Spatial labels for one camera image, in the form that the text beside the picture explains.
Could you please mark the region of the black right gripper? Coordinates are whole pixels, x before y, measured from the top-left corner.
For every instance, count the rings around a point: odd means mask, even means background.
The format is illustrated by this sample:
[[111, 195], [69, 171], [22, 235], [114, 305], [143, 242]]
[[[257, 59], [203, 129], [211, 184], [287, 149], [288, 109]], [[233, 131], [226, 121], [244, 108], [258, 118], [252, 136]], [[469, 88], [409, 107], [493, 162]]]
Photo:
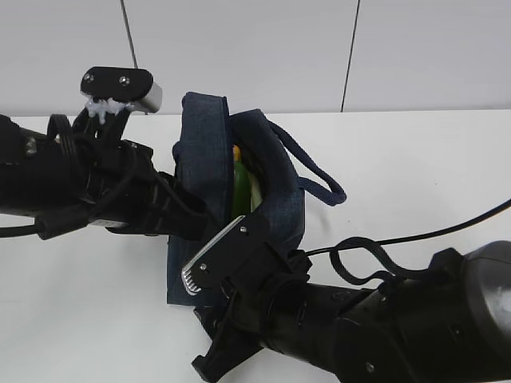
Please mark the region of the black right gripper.
[[220, 284], [224, 292], [215, 305], [194, 308], [212, 340], [208, 352], [192, 361], [204, 381], [219, 381], [265, 346], [276, 295], [305, 284], [311, 266], [305, 251], [281, 254], [265, 243]]

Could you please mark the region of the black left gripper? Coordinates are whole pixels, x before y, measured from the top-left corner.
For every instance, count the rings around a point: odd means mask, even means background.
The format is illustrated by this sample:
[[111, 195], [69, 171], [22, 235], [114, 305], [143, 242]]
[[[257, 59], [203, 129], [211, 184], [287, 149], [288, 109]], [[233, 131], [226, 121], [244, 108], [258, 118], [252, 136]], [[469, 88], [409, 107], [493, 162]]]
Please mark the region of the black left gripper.
[[[105, 148], [91, 167], [85, 191], [89, 224], [121, 235], [203, 237], [205, 203], [166, 172], [158, 172], [152, 149], [132, 141]], [[187, 213], [176, 213], [177, 206]]]

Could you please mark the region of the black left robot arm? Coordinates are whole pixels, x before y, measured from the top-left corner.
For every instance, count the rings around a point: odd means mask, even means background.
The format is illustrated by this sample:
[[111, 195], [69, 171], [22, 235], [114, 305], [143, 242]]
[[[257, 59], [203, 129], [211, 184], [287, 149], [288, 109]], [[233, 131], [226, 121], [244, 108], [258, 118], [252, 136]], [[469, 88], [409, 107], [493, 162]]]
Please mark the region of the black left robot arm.
[[155, 169], [150, 147], [124, 139], [129, 116], [53, 114], [45, 133], [2, 116], [1, 212], [33, 223], [2, 227], [1, 237], [47, 240], [96, 225], [118, 235], [199, 239], [204, 202]]

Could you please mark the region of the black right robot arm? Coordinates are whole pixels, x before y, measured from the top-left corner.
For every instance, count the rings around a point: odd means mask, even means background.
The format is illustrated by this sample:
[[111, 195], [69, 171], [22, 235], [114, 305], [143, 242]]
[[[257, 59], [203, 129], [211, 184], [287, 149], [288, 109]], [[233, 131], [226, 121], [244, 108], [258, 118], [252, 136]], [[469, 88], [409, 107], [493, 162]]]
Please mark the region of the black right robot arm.
[[302, 274], [242, 278], [228, 306], [198, 310], [212, 338], [193, 367], [207, 382], [262, 349], [341, 382], [493, 382], [510, 377], [510, 244], [434, 255], [430, 277], [352, 290]]

